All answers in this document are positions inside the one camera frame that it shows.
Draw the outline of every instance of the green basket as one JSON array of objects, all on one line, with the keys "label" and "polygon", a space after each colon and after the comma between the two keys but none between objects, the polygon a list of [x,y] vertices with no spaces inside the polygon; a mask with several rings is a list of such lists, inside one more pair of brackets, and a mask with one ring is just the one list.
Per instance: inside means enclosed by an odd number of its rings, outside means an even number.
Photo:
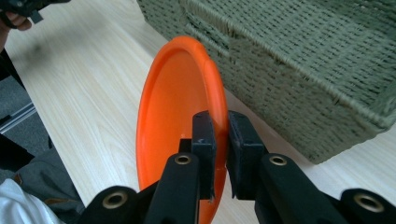
[{"label": "green basket", "polygon": [[199,39],[226,89],[312,162],[396,121],[395,1],[137,2],[166,38]]}]

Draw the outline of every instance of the floor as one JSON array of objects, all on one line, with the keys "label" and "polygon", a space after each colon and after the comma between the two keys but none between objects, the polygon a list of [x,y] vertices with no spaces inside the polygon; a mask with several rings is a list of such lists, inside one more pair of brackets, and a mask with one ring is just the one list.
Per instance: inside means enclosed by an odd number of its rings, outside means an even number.
[{"label": "floor", "polygon": [[[0,81],[0,118],[15,113],[30,102],[26,90],[13,77]],[[49,149],[49,136],[37,113],[4,135],[35,156]],[[0,184],[12,175],[10,171],[0,170]]]}]

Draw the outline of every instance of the wooden table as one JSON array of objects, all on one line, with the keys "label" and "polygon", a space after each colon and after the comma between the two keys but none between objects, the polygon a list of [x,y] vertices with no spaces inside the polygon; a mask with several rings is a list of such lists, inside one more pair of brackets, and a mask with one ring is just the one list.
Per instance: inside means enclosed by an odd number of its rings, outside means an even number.
[{"label": "wooden table", "polygon": [[[149,67],[166,40],[144,22],[135,0],[73,0],[42,10],[28,32],[11,32],[7,51],[87,205],[114,185],[138,189],[135,131]],[[271,152],[294,159],[316,186],[339,198],[364,188],[396,204],[396,127],[313,165],[227,92],[229,108],[253,121]],[[214,223],[257,222],[252,202],[231,199],[227,182]]]}]

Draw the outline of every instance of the orange plate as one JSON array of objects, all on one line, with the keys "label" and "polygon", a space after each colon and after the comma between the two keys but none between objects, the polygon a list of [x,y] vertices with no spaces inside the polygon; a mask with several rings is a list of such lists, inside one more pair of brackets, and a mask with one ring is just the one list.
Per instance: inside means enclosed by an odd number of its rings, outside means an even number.
[{"label": "orange plate", "polygon": [[178,153],[180,138],[191,138],[192,116],[205,110],[217,142],[216,196],[200,202],[200,223],[212,221],[224,188],[228,112],[219,71],[204,46],[176,37],[154,59],[140,101],[136,164],[141,189],[160,179],[167,159]]}]

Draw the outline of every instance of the woven basket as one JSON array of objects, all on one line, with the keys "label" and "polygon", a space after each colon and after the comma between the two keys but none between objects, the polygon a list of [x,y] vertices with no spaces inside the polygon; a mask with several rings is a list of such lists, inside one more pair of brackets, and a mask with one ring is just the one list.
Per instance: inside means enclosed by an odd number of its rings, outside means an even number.
[{"label": "woven basket", "polygon": [[191,35],[229,91],[314,163],[396,121],[395,1],[138,0]]}]

